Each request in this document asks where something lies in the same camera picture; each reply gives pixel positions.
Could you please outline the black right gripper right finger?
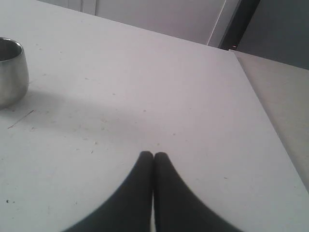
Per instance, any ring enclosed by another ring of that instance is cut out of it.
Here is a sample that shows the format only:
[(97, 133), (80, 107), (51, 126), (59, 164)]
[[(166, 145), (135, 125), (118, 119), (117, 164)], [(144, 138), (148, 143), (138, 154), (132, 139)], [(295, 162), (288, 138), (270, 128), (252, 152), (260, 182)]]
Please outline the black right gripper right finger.
[(154, 156), (154, 219), (158, 232), (239, 232), (185, 184), (168, 155)]

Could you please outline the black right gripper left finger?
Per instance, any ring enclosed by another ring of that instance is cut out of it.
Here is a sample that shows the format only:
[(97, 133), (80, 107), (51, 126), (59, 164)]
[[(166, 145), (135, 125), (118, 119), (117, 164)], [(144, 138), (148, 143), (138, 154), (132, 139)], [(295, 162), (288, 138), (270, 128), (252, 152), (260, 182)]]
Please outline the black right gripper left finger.
[(149, 232), (154, 156), (142, 151), (119, 188), (98, 209), (67, 232)]

